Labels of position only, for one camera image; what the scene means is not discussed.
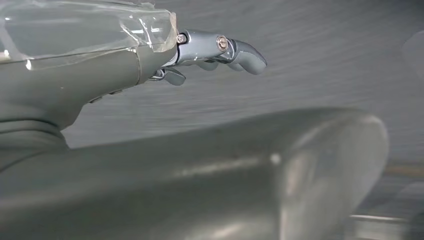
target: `robotic hand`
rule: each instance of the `robotic hand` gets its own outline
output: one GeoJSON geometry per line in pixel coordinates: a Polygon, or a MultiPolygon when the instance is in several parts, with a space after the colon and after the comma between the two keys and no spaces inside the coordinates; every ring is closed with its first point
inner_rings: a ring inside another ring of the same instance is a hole
{"type": "Polygon", "coordinates": [[[217,33],[185,29],[177,36],[175,56],[149,80],[165,80],[172,85],[180,86],[186,77],[174,67],[197,65],[206,71],[213,71],[219,64],[254,75],[262,73],[267,67],[265,58],[245,42],[229,39],[217,33]]]}

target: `screw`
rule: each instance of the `screw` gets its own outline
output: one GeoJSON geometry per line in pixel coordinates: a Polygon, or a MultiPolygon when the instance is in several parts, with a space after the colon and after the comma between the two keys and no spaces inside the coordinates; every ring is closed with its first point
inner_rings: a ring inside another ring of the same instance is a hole
{"type": "Polygon", "coordinates": [[[187,43],[187,36],[183,33],[180,33],[176,36],[176,43],[177,44],[185,44],[187,43]]]}
{"type": "Polygon", "coordinates": [[[218,36],[216,39],[216,44],[218,45],[218,49],[221,52],[225,52],[228,49],[228,40],[225,36],[218,36]]]}

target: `transparent tape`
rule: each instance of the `transparent tape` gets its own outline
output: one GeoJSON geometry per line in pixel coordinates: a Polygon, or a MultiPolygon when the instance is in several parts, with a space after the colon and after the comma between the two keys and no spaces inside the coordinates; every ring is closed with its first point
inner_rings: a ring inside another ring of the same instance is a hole
{"type": "Polygon", "coordinates": [[[71,64],[142,46],[160,53],[176,41],[175,14],[150,0],[0,1],[0,63],[66,56],[56,64],[71,64]]]}

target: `gray floor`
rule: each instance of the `gray floor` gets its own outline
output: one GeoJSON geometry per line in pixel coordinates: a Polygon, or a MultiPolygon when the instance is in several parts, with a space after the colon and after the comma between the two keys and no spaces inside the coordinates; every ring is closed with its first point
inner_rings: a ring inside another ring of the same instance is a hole
{"type": "Polygon", "coordinates": [[[402,46],[424,30],[413,0],[156,0],[180,28],[247,41],[268,59],[260,76],[180,70],[182,87],[150,82],[87,105],[65,130],[72,147],[203,128],[298,107],[367,109],[387,124],[391,158],[424,153],[424,79],[402,46]]]}

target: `gray surface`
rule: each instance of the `gray surface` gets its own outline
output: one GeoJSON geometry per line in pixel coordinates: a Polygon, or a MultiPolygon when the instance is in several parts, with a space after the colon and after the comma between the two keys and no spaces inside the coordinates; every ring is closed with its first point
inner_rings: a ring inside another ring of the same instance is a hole
{"type": "Polygon", "coordinates": [[[391,156],[424,152],[424,81],[401,47],[424,30],[412,0],[157,0],[179,27],[218,31],[268,60],[259,76],[180,68],[186,83],[150,82],[87,105],[65,131],[73,147],[203,128],[306,106],[355,106],[382,117],[391,156]]]}
{"type": "Polygon", "coordinates": [[[319,240],[362,202],[388,149],[378,118],[331,108],[50,148],[0,165],[0,239],[319,240]]]}

